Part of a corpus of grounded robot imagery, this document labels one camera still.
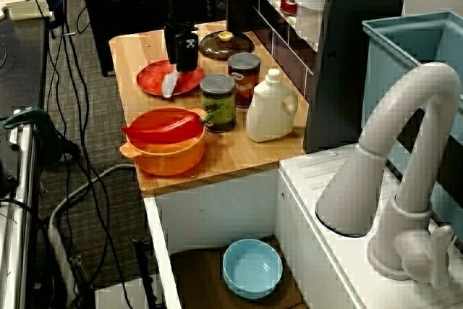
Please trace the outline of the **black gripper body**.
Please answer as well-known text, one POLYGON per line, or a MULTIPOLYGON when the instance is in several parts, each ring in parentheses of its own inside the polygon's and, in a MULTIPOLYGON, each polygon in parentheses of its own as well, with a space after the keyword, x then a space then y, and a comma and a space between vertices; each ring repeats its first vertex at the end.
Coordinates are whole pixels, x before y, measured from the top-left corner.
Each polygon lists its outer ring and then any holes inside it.
POLYGON ((193 18, 196 8, 194 0, 167 0, 167 2, 168 20, 164 28, 166 38, 173 38, 176 34, 197 30, 193 18))

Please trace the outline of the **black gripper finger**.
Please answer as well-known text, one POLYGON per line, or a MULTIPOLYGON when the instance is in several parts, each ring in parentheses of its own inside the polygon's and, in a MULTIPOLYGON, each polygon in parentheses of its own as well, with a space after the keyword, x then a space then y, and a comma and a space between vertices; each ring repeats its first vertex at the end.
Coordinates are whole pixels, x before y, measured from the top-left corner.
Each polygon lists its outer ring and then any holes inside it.
POLYGON ((176 46, 175 46, 175 35, 176 35, 175 27, 172 25, 167 25, 164 28, 164 38, 166 43, 166 50, 168 54, 168 59, 170 62, 176 62, 176 46))
POLYGON ((176 34, 174 45, 177 71, 194 71, 197 68, 198 35, 188 31, 176 34))

